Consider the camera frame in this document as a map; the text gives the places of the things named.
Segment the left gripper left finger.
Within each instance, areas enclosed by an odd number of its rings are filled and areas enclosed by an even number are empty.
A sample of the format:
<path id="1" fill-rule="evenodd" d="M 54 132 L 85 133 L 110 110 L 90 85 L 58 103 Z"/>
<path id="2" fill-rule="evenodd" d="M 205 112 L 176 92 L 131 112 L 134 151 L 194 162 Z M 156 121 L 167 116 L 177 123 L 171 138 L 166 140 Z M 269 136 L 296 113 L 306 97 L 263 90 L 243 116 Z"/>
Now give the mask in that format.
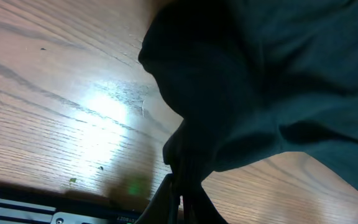
<path id="1" fill-rule="evenodd" d="M 173 174 L 167 174 L 135 224 L 177 224 L 180 197 L 172 190 Z"/>

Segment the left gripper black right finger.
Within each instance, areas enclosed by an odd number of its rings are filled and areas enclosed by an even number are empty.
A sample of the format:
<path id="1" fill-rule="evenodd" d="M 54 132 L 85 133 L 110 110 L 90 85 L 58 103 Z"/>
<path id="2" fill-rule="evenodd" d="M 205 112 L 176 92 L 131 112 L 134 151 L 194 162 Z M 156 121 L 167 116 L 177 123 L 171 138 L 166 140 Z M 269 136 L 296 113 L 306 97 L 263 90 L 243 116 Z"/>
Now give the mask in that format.
<path id="1" fill-rule="evenodd" d="M 185 191 L 182 197 L 185 224 L 228 224 L 202 186 L 192 191 Z"/>

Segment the black t-shirt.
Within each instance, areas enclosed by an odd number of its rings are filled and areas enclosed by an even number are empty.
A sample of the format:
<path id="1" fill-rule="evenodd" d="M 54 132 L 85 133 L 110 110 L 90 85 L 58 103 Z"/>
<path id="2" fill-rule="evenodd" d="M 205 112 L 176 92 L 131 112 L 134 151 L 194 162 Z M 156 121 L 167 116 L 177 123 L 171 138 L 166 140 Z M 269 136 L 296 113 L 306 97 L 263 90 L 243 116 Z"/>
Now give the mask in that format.
<path id="1" fill-rule="evenodd" d="M 358 1 L 173 1 L 139 62 L 183 119 L 163 149 L 182 192 L 283 152 L 358 191 Z"/>

